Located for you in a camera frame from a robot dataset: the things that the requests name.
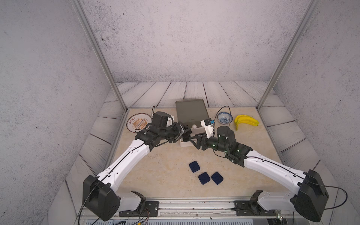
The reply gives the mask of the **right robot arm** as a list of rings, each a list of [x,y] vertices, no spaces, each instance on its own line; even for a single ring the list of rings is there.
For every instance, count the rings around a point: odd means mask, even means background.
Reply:
[[[255,205],[262,210],[294,211],[312,222],[321,221],[329,194],[318,172],[304,172],[271,160],[237,142],[234,132],[226,126],[219,127],[216,136],[200,133],[188,135],[187,139],[197,149],[223,152],[232,163],[257,171],[287,188],[287,192],[256,191],[253,194]]]

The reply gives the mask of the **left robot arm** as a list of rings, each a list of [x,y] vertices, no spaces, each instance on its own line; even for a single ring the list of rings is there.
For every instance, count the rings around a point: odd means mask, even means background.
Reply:
[[[183,136],[188,137],[191,129],[181,122],[167,126],[148,124],[137,132],[134,141],[125,152],[97,176],[89,175],[83,182],[82,207],[86,207],[103,221],[110,220],[118,212],[142,213],[146,198],[136,191],[117,195],[122,181],[135,165],[161,140],[176,143]]]

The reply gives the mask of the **blue white porcelain bowl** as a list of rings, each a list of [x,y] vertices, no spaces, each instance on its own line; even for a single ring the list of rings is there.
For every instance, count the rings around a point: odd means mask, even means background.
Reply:
[[[219,112],[217,120],[223,125],[229,125],[233,122],[233,116],[228,112]]]

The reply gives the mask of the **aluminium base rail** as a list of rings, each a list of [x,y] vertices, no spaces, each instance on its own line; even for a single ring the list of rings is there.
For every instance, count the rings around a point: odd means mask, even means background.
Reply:
[[[311,225],[292,211],[256,211],[248,199],[149,199],[142,212],[116,212],[103,221],[84,208],[75,225]]]

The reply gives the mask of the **yellow banana bunch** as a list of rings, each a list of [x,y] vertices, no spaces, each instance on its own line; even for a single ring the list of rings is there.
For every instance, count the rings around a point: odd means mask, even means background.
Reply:
[[[254,127],[257,127],[259,125],[259,121],[248,116],[248,115],[238,115],[235,120],[235,130],[239,129],[240,124],[248,124]]]

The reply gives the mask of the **navy brooch box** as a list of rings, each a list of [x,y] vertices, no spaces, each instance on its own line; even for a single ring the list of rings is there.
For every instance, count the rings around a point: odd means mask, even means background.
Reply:
[[[211,179],[214,181],[214,183],[216,185],[219,185],[223,180],[223,176],[219,173],[219,172],[215,172],[212,176]]]
[[[190,170],[192,173],[195,173],[200,170],[200,166],[197,161],[193,161],[189,164]]]
[[[208,175],[207,172],[204,172],[204,173],[200,174],[200,175],[198,176],[198,179],[199,179],[199,181],[200,181],[200,183],[201,183],[202,185],[208,183],[208,182],[211,180],[211,178],[210,178],[210,176]]]

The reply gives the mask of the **frame post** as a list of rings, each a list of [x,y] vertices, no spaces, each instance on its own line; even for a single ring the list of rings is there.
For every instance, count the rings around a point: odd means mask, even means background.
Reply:
[[[90,41],[90,44],[92,45],[94,53],[95,53],[100,65],[101,65],[101,67],[102,67],[102,69],[103,69],[103,71],[104,71],[104,73],[105,73],[105,75],[106,75],[106,77],[107,77],[107,79],[108,79],[108,81],[110,83],[110,86],[111,86],[112,90],[114,91],[114,94],[115,94],[117,100],[120,102],[120,105],[121,105],[122,109],[126,111],[128,108],[127,108],[127,106],[126,106],[126,104],[125,104],[125,102],[124,102],[124,100],[123,100],[123,98],[121,96],[121,93],[120,93],[120,91],[118,89],[118,86],[117,86],[115,80],[114,80],[114,77],[113,77],[113,75],[111,73],[111,70],[109,68],[109,65],[108,65],[108,63],[107,63],[107,61],[106,61],[106,59],[104,57],[104,54],[101,51],[100,45],[99,45],[99,43],[98,43],[98,41],[97,41],[97,39],[96,39],[96,37],[94,35],[92,27],[91,27],[91,25],[90,25],[90,23],[88,21],[88,18],[87,18],[86,14],[85,14],[85,11],[84,11],[84,9],[82,7],[81,1],[79,1],[79,0],[71,0],[70,2],[71,2],[72,6],[73,6],[73,8],[74,8],[74,10],[75,10],[75,12],[77,14],[77,17],[78,17],[78,19],[79,19],[79,21],[80,21],[80,23],[82,25],[82,28],[84,29],[84,32],[85,32],[88,40]]]
[[[301,37],[303,36],[304,32],[306,31],[312,17],[316,13],[320,0],[311,0],[309,3],[308,8],[305,11],[304,16],[302,17],[297,29],[295,30],[278,66],[276,67],[273,75],[271,76],[268,85],[258,103],[256,106],[256,109],[258,112],[260,112],[261,108],[264,107],[264,104],[270,95],[271,90],[274,88],[275,84],[277,83],[278,79],[282,75],[288,61],[290,60],[292,54],[294,53],[299,41],[301,40]]]

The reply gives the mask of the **round patterned plate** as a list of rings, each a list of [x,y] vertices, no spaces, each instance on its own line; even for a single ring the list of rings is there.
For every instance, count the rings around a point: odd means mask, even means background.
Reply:
[[[126,122],[126,127],[128,131],[136,133],[137,131],[144,129],[151,121],[152,118],[150,115],[146,113],[137,113],[130,116]]]

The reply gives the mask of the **three-tier drawer cabinet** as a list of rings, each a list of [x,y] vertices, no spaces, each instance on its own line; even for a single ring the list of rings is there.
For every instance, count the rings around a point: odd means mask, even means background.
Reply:
[[[200,121],[209,119],[209,114],[203,99],[191,99],[176,101],[176,112],[178,122],[182,122],[191,128],[190,137],[195,135],[206,135],[205,129],[201,126]],[[183,137],[180,140],[181,147],[194,146],[188,138]]]

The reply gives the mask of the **right frame post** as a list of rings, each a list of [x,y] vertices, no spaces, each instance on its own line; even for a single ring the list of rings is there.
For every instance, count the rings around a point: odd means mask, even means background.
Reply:
[[[309,3],[308,8],[305,11],[304,16],[302,17],[297,29],[295,30],[278,66],[276,67],[273,75],[271,76],[268,85],[258,103],[256,106],[256,109],[258,112],[260,112],[261,108],[264,107],[264,104],[270,95],[271,90],[274,88],[275,84],[277,83],[278,79],[282,75],[288,61],[290,60],[292,54],[294,53],[299,41],[301,40],[301,37],[303,36],[304,32],[306,31],[312,17],[316,13],[320,0],[311,0]]]

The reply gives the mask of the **left frame post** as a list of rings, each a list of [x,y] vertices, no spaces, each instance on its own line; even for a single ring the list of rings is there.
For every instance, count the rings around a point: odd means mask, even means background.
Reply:
[[[113,77],[113,75],[111,73],[111,70],[109,68],[109,65],[108,65],[108,63],[107,63],[107,61],[106,61],[106,59],[104,57],[104,54],[101,51],[100,45],[99,45],[99,43],[98,43],[98,41],[97,41],[97,39],[96,39],[96,37],[94,35],[92,27],[91,27],[91,25],[90,25],[90,23],[88,21],[88,18],[87,18],[86,14],[85,14],[85,11],[84,11],[84,9],[82,7],[81,1],[79,1],[79,0],[71,0],[70,2],[71,2],[72,6],[73,6],[73,8],[74,8],[74,10],[75,10],[75,12],[77,14],[77,17],[78,17],[78,19],[79,19],[79,21],[80,21],[80,23],[82,25],[82,28],[84,29],[84,32],[85,32],[88,40],[90,41],[90,44],[92,45],[94,53],[95,53],[100,65],[101,65],[101,67],[102,67],[102,69],[103,69],[103,71],[104,71],[104,73],[105,73],[105,75],[106,75],[106,77],[107,77],[107,79],[108,79],[108,81],[110,83],[110,86],[111,86],[112,90],[114,91],[114,94],[115,94],[117,100],[120,102],[120,105],[121,105],[122,109],[126,111],[128,108],[127,108],[127,106],[126,106],[126,104],[125,104],[125,102],[124,102],[124,100],[123,100],[123,98],[121,96],[121,93],[120,93],[120,91],[118,89],[118,86],[117,86],[115,80],[114,80],[114,77]]]

